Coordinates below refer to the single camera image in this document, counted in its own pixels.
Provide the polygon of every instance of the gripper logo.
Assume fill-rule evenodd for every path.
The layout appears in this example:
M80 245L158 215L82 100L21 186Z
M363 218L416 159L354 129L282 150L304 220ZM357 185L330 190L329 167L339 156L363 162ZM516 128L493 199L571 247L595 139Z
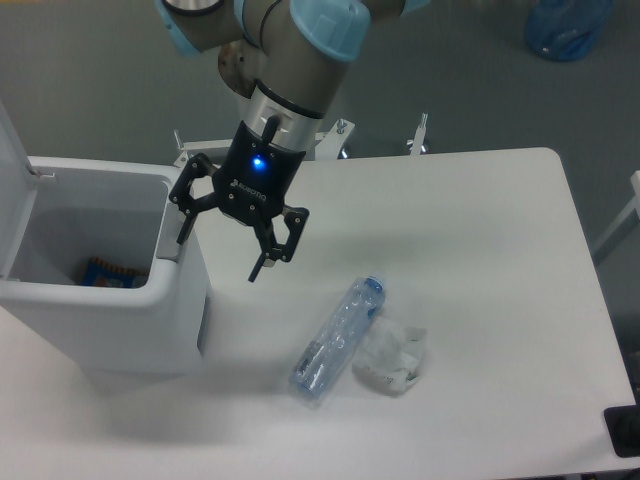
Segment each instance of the gripper logo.
M232 187L237 187L240 190L244 190L249 195L253 195L255 197L258 197L263 202L267 201L267 196L266 195L260 193L259 191L255 190L255 189L253 189L251 187L247 187L244 183L240 183L237 178L233 179L233 182L231 183L231 186Z

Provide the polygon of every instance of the silver metal ring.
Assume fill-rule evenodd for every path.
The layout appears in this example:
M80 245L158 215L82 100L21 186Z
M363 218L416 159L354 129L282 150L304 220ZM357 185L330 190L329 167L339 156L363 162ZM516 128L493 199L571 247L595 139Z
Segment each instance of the silver metal ring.
M210 9L222 3L222 0L165 0L165 2L177 10L196 13Z
M322 120L292 112L256 88L244 116L244 122L253 133L260 136L272 115L280 119L278 131L273 137L275 145L293 152L313 149L313 142Z

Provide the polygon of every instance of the white bin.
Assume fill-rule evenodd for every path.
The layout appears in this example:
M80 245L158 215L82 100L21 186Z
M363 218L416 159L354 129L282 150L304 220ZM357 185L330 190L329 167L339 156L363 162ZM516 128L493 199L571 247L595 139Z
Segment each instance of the white bin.
M174 167L27 158L0 103L0 305L80 366L183 373L202 363L210 282L195 232L175 243ZM83 287L88 260L149 271Z

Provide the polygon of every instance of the white plastic bag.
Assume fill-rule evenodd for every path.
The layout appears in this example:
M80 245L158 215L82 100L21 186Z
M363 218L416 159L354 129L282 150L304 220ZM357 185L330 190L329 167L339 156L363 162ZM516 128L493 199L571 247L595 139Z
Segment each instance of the white plastic bag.
M354 374L383 393L403 394L419 379L426 333L424 328L378 318L356 351Z

